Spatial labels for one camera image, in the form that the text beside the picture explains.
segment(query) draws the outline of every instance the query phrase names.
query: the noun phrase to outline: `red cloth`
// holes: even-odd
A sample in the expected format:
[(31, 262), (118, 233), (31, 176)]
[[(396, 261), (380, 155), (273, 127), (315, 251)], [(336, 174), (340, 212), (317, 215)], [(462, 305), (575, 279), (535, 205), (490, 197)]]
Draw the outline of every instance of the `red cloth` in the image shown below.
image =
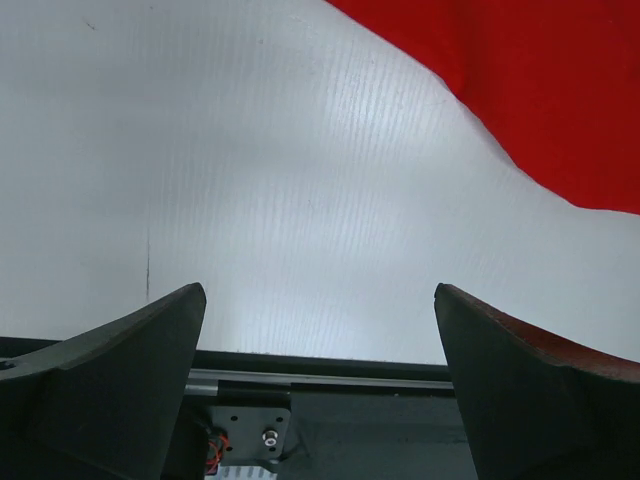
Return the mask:
[(329, 0), (437, 73), (513, 161), (640, 214), (640, 0)]

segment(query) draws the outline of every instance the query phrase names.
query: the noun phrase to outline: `cable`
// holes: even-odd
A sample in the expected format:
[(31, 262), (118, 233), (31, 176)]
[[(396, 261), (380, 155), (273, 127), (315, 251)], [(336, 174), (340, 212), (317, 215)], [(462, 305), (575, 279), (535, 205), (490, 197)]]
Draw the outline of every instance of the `cable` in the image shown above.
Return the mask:
[(209, 439), (209, 447), (213, 450), (213, 457), (207, 460), (207, 467), (209, 467), (207, 475), (216, 474), (224, 452), (229, 448), (229, 445), (229, 439), (223, 433), (218, 434), (218, 436), (213, 439)]

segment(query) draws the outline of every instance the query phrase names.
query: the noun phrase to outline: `metal bracket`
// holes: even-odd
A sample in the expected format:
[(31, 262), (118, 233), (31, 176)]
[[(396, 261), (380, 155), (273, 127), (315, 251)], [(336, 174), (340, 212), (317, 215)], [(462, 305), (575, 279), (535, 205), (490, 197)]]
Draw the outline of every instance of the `metal bracket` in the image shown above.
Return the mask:
[(291, 417), (286, 408), (212, 406), (208, 412), (229, 438), (224, 465), (254, 465), (282, 455)]

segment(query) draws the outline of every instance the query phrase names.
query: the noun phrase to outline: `white corrugated plastic sheet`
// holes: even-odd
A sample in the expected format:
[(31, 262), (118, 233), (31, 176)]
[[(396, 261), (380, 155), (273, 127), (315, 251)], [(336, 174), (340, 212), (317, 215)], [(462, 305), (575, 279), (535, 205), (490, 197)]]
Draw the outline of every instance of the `white corrugated plastic sheet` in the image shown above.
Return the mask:
[(199, 347), (444, 363), (455, 283), (640, 360), (640, 219), (518, 171), (428, 70), (312, 0), (0, 3), (0, 334), (199, 281)]
[(260, 467), (220, 467), (216, 475), (210, 475), (211, 480), (276, 480), (275, 473), (269, 473)]

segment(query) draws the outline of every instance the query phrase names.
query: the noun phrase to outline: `bolt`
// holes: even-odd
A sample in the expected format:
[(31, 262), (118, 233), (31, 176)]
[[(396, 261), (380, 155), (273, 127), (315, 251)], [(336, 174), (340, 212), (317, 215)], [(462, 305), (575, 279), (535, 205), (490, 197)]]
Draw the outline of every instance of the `bolt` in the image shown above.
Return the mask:
[(265, 430), (262, 434), (262, 440), (267, 447), (275, 447), (278, 443), (278, 432), (275, 430)]

